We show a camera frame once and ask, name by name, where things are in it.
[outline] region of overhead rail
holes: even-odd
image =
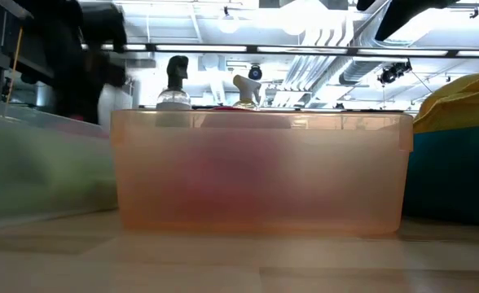
[[[112,51],[112,45],[102,46]],[[338,46],[258,46],[210,44],[153,44],[133,43],[125,46],[129,52],[165,53],[219,53],[257,55],[320,55],[359,58],[428,58],[428,59],[479,59],[479,49],[432,48],[371,48]]]

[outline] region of ceiling duct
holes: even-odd
[[[292,1],[281,1],[284,4],[290,2]],[[308,2],[308,7],[312,9],[317,8],[317,11],[321,10],[322,5],[324,6],[325,13],[328,13],[330,10],[348,10],[348,1],[346,0],[317,0]],[[301,43],[302,46],[343,46],[349,42],[354,33],[352,21],[347,21],[345,15],[338,13],[325,15],[325,17],[328,18],[330,25],[326,24],[322,28],[308,28],[305,31],[305,37]],[[297,56],[292,61],[290,70],[283,82],[283,88],[286,90],[309,89],[331,61],[333,61],[333,58],[324,56]],[[298,99],[299,97],[290,94],[286,98],[279,95],[275,100],[275,107],[292,107]]]
[[[382,21],[389,6],[389,1],[377,1],[374,2],[372,7],[369,7],[369,11],[376,13],[369,20],[369,23],[365,25],[365,29],[350,42],[349,46],[361,46],[361,47],[383,47],[390,46],[383,42],[377,42],[374,38],[377,30],[380,27]],[[398,43],[395,46],[408,46],[408,43]],[[376,70],[382,62],[376,61],[354,61],[353,58],[339,57],[336,58],[323,76],[317,80],[312,87],[312,97],[315,98],[328,98],[329,100],[337,100],[340,96],[350,92],[352,90],[350,85],[357,85],[368,73]],[[347,85],[345,88],[335,88],[331,92],[324,92],[328,84],[340,83],[341,85]]]

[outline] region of red object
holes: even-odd
[[[83,116],[80,116],[80,115],[73,115],[73,116],[70,116],[69,118],[70,118],[70,119],[74,119],[74,120],[79,120],[79,121],[83,121],[83,120],[84,120],[84,117],[83,117]]]
[[[214,107],[213,110],[219,110],[219,111],[251,111],[249,109],[242,109],[242,108],[230,107],[230,106]]]

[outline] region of ceiling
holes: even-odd
[[[297,1],[319,2],[318,0]],[[352,30],[357,30],[370,18],[370,14],[358,12],[353,8],[353,4],[357,1],[346,1],[352,5],[348,11],[328,11],[319,8],[299,11],[293,8],[286,14],[281,12],[285,7],[260,9],[258,0],[196,2],[120,0],[116,3],[121,5],[125,12],[129,42],[296,46],[307,42],[305,39],[307,34],[312,35],[314,28],[310,26],[322,25],[331,29],[331,32],[335,32],[340,20],[346,18],[353,24]],[[465,0],[465,2],[479,3],[479,0]],[[229,7],[229,14],[234,18],[232,21],[222,20],[225,5]],[[420,35],[409,46],[479,47],[479,16],[476,19],[470,19],[469,13],[462,10],[430,11],[424,18],[416,20],[417,24],[413,30]],[[321,19],[321,22],[315,24],[310,19]],[[297,35],[288,33],[292,29],[296,30],[295,27],[301,24],[309,26],[306,33]],[[231,29],[231,26],[237,27],[233,33],[222,31],[226,28]],[[134,79],[141,84],[140,104],[154,105],[156,103],[156,97],[167,84],[165,69],[169,58],[173,55],[155,53],[151,56],[156,61],[155,68],[130,70]],[[260,64],[263,71],[262,82],[278,84],[285,80],[297,60],[296,56],[288,55],[221,54],[220,57],[224,63],[221,67],[222,71],[209,72],[205,71],[200,64],[202,54],[187,56],[190,60],[189,78],[184,82],[184,89],[193,97],[193,103],[196,104],[215,103],[216,100],[212,97],[217,85],[219,85],[218,88],[222,87],[226,96],[238,98],[238,90],[231,83],[232,77],[235,74],[247,76],[249,64]],[[241,61],[246,66],[227,66],[227,61]],[[389,63],[382,63],[376,70],[368,73],[359,82],[358,87],[326,87],[318,100],[323,102],[325,107],[343,103],[346,108],[385,107],[415,110],[422,103],[422,98],[430,91],[437,90],[447,83],[447,77],[454,80],[463,75],[479,72],[479,59],[412,59],[413,72],[407,73],[383,89],[376,78],[382,67],[387,64]],[[228,98],[227,102],[233,103],[233,99]]]

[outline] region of plastic storage bin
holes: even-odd
[[[118,111],[112,145],[126,228],[380,234],[399,227],[412,117]]]
[[[116,208],[108,133],[0,103],[0,226]]]

